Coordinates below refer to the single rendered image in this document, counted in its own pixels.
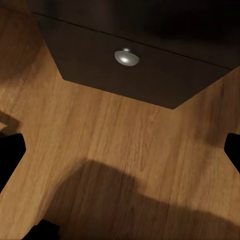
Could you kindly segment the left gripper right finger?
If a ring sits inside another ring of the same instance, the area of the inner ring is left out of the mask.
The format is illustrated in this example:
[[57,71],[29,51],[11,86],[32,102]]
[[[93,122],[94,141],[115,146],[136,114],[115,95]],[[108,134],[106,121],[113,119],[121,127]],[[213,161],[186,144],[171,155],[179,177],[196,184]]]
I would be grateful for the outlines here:
[[224,151],[240,173],[240,135],[230,132],[227,135]]

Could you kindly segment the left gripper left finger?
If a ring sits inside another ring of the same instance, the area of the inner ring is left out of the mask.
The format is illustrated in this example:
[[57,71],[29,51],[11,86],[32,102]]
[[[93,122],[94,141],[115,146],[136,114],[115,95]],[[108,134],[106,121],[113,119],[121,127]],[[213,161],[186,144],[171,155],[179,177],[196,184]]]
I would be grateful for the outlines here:
[[0,193],[25,152],[26,145],[21,133],[0,138]]

